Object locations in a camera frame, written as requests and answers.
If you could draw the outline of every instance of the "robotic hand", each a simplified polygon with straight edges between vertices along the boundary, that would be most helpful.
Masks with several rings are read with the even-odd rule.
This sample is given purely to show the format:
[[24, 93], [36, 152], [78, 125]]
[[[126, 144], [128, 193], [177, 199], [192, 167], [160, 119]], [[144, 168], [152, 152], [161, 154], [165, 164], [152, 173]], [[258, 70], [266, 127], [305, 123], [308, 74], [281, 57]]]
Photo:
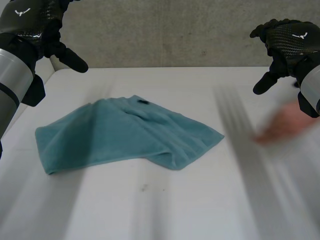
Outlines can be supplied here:
[[46, 95], [35, 73], [38, 60], [55, 55], [77, 72], [88, 70], [86, 62], [60, 42], [59, 30], [70, 2], [11, 0], [4, 8], [0, 17], [0, 138], [20, 103], [35, 107]]
[[279, 78], [292, 76], [300, 88], [300, 109], [317, 118], [320, 113], [320, 28], [311, 22], [272, 19], [250, 34], [260, 37], [268, 56], [273, 58], [269, 72], [254, 86], [257, 95], [268, 91]]

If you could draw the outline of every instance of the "carbon fiber glove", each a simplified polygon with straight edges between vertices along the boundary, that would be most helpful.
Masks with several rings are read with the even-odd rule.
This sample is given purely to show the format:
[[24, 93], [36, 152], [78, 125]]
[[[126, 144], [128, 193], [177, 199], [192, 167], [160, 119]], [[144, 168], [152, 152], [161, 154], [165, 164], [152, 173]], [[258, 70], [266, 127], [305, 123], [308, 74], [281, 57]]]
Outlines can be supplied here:
[[[288, 76], [296, 78], [300, 87], [305, 76], [320, 65], [320, 28], [311, 22], [272, 19], [257, 26], [250, 37], [260, 37], [268, 56], [273, 58], [269, 72], [253, 88], [257, 95], [268, 91], [279, 78]], [[303, 112], [319, 116], [301, 94], [299, 102]]]
[[38, 60], [55, 55], [70, 68], [84, 73], [88, 70], [86, 62], [60, 42], [59, 30], [70, 2], [73, 0], [11, 0], [0, 17], [0, 36], [18, 36], [34, 47]]

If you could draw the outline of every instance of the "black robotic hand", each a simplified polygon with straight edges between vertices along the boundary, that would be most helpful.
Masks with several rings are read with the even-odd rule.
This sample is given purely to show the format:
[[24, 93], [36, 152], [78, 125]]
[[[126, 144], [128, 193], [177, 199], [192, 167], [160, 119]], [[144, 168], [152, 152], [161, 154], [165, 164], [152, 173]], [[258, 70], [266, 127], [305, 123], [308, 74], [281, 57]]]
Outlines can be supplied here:
[[[311, 22], [272, 19], [257, 26], [250, 37], [260, 37], [268, 56], [273, 58], [269, 72], [253, 88], [257, 95], [269, 90], [279, 78], [288, 76], [296, 78], [296, 86], [300, 87], [306, 75], [320, 65], [320, 28]], [[298, 99], [303, 112], [319, 117], [301, 92]]]
[[44, 97], [43, 81], [36, 75], [36, 62], [55, 55], [71, 69], [85, 73], [88, 65], [60, 42], [62, 20], [74, 0], [11, 0], [0, 17], [0, 49], [20, 58], [34, 79], [22, 103], [35, 107]]

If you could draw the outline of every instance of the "crumpled towel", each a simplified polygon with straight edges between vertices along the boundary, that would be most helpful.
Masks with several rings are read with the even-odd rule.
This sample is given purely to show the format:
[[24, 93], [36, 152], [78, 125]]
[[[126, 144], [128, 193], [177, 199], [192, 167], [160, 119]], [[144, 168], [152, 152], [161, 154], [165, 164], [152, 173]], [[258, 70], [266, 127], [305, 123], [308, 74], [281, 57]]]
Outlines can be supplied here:
[[138, 96], [87, 104], [39, 127], [35, 137], [47, 174], [137, 158], [181, 170], [224, 138]]

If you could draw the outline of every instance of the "white logo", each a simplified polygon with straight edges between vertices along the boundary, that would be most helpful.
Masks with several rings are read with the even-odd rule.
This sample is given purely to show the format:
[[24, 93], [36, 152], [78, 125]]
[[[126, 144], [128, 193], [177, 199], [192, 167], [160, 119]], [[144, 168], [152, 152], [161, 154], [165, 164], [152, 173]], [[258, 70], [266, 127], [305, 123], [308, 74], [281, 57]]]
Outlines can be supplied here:
[[31, 8], [29, 8], [27, 11], [21, 11], [18, 12], [17, 10], [15, 10], [15, 13], [19, 15], [19, 17], [21, 17], [23, 14], [25, 14], [26, 12], [28, 12], [29, 10], [31, 10]]
[[296, 37], [296, 38], [300, 38], [300, 39], [305, 39], [305, 37], [308, 35], [308, 33], [306, 32], [305, 35], [301, 35], [301, 36], [297, 36], [292, 34], [292, 36]]

